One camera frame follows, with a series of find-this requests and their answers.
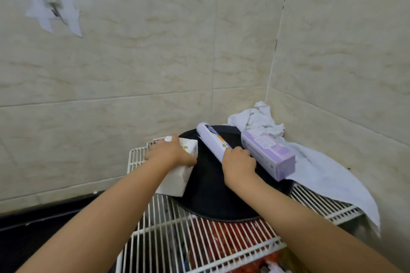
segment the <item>metal rack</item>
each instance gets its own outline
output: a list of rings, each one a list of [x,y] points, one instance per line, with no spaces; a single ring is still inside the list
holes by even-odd
[[[127,173],[144,162],[149,146],[132,149]],[[291,198],[338,225],[363,215],[296,184]],[[197,217],[171,197],[156,194],[117,258],[116,273],[229,272],[286,247],[263,219],[221,223]]]

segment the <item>hand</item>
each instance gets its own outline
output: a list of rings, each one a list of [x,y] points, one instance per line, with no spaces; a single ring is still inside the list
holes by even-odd
[[[256,161],[250,156],[248,150],[241,147],[226,149],[222,159],[222,170],[225,184],[234,189],[243,181],[256,177]]]
[[[163,139],[157,141],[145,153],[146,160],[157,157],[169,158],[171,162],[175,163],[175,167],[181,165],[191,167],[196,164],[196,158],[181,147],[178,135],[172,136],[171,141],[164,141]]]

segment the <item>black round tray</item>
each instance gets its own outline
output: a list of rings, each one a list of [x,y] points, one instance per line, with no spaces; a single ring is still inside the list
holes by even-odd
[[[236,127],[212,127],[232,148],[242,147],[241,132]],[[199,139],[196,129],[182,133],[180,137],[198,140],[198,161],[192,170],[184,195],[173,197],[175,202],[197,216],[216,221],[239,222],[258,218],[257,212],[225,186],[221,163]],[[259,163],[255,171],[267,184],[290,195],[292,180],[277,182]]]

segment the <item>metal hook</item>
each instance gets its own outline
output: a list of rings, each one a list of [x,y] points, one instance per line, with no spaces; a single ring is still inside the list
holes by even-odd
[[[61,17],[60,12],[58,11],[59,4],[58,4],[57,2],[55,2],[55,1],[50,1],[48,4],[49,4],[49,6],[51,7],[51,12],[53,12],[53,14],[54,14],[56,17],[59,17],[60,20],[61,20],[61,22],[63,22],[65,25],[68,25],[67,22],[64,21],[64,19]]]

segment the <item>person's left hand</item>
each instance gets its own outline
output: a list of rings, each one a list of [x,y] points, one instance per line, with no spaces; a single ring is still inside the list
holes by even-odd
[[[159,140],[153,144],[150,149],[145,153],[145,159],[150,160],[153,158],[167,158],[169,157],[172,162],[175,162],[175,166],[194,166],[196,164],[196,158],[187,153],[179,143],[178,135],[172,136],[171,141]]]

